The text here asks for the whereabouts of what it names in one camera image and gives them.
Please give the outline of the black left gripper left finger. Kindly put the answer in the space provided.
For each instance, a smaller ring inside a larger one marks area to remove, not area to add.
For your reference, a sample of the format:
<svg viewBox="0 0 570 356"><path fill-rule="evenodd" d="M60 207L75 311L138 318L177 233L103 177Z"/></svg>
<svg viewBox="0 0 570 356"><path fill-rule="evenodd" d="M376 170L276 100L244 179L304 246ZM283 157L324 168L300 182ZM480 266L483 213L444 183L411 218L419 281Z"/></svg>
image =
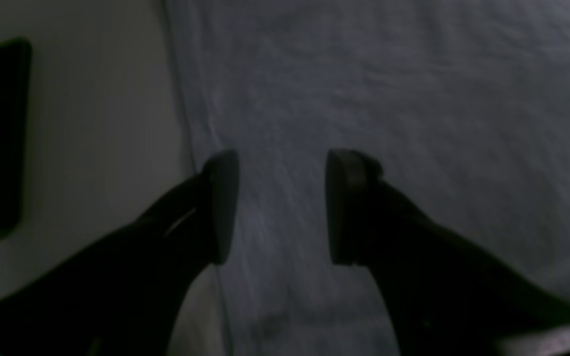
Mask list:
<svg viewBox="0 0 570 356"><path fill-rule="evenodd" d="M0 299L0 356L163 356L190 284L228 259L239 155L213 155L133 223Z"/></svg>

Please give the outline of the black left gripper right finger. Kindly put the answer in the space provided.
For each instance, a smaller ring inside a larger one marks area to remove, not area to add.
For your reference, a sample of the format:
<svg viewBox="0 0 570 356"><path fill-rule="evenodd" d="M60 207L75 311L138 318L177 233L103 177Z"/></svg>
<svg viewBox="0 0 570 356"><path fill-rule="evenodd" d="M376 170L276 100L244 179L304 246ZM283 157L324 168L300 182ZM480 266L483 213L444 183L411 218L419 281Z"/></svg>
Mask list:
<svg viewBox="0 0 570 356"><path fill-rule="evenodd" d="M368 269L403 356L570 356L570 304L432 221L378 160L331 149L331 259Z"/></svg>

